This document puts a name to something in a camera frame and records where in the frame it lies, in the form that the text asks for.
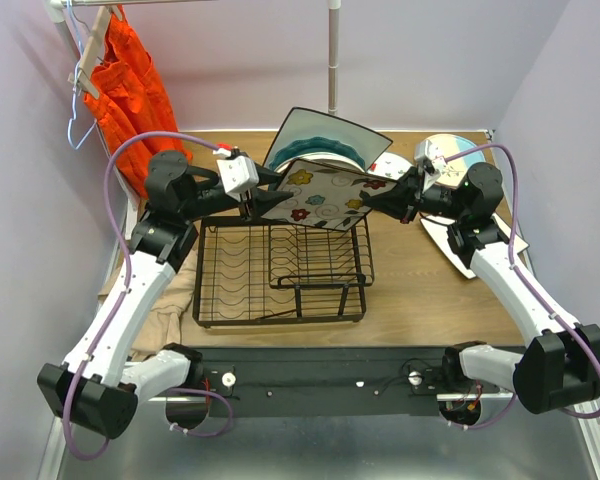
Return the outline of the watermelon round plate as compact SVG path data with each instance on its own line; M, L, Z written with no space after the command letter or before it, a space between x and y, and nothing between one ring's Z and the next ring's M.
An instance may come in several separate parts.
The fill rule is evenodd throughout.
M408 159L395 153L384 152L373 162L367 172L390 180L398 180L412 166L412 162Z

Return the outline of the grey square plate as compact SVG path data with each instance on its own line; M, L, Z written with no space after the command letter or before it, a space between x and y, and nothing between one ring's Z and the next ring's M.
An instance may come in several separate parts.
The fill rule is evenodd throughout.
M470 263L477 250L488 244L503 243L508 251L511 227L498 214L478 226L460 225L458 221L434 215L422 216L420 222L443 255L467 279L476 277Z

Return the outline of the blue and cream round plate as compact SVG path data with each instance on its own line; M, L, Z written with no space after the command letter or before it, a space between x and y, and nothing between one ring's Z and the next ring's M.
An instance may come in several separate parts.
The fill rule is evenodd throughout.
M476 146L474 142L465 137L448 133L435 134L427 137L426 140L429 141L445 159L470 150ZM457 188L471 166L477 163L484 163L485 161L486 159L482 151L477 151L470 155L448 161L446 169L437 179L436 184L449 188Z

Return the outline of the flower square plate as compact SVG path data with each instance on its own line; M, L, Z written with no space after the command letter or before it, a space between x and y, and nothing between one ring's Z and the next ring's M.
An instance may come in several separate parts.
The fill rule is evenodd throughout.
M266 220L347 231L371 209L365 200L390 191L396 182L328 163L294 159L283 171L278 192L291 197L263 214Z

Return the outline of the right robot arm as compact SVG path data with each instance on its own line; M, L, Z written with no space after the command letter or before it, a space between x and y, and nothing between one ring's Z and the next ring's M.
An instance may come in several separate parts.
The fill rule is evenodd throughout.
M403 223L419 213L450 219L447 242L465 267L494 293L514 320L525 350L521 354L484 342L446 349L440 379L460 392L475 380L515 394L533 414L572 411L600 399L600 327L569 315L520 262L493 219L504 192L502 174L489 163L472 165L457 188L424 186L425 172L412 167L388 191L363 194L364 206ZM600 407L592 414L600 416Z

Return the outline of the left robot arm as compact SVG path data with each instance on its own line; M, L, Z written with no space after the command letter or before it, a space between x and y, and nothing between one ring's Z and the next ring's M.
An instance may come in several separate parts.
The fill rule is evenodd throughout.
M118 438L138 406L164 392L208 395L202 355L191 347L169 343L133 367L126 362L198 238L196 221L232 209L245 221L259 220L291 196L274 188L281 174L238 149L222 151L217 165L217 171L192 166L175 150L150 160L148 203L123 247L123 269L82 339L60 365L44 364L37 377L67 441L75 426L106 441Z

